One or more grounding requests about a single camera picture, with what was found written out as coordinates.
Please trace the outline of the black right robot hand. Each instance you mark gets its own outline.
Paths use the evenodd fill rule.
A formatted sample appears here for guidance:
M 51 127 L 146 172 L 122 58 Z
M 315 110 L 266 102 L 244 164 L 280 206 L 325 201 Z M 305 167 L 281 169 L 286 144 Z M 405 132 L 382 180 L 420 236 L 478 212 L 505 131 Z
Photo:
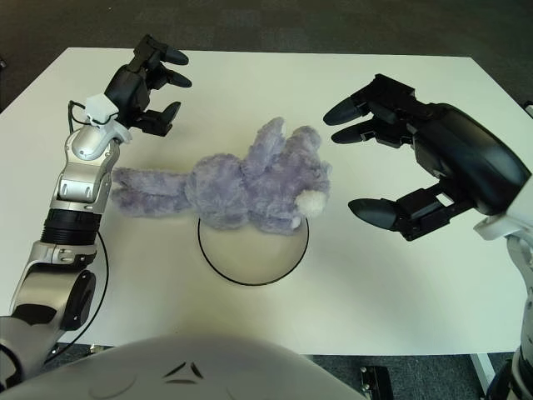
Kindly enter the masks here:
M 424 103 L 416 90 L 383 74 L 332 107 L 323 117 L 342 125 L 334 143 L 371 139 L 391 148 L 410 146 L 416 162 L 437 184 L 392 201 L 358 198 L 348 207 L 375 227 L 407 241 L 434 232 L 470 209 L 485 216 L 504 212 L 531 177 L 497 136 L 448 103 Z

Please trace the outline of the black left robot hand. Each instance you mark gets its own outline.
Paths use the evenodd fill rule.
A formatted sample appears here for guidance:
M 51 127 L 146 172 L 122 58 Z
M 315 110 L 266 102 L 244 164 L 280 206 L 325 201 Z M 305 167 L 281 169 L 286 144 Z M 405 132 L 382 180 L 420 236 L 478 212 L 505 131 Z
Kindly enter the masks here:
M 164 85 L 189 88 L 192 82 L 165 64 L 182 66 L 189 63 L 187 55 L 150 35 L 145 35 L 133 50 L 133 59 L 121 66 L 104 91 L 113 104 L 102 117 L 87 115 L 94 125 L 120 123 L 125 128 L 138 128 L 144 133 L 164 137 L 172 127 L 181 104 L 173 102 L 163 111 L 149 110 L 150 94 Z

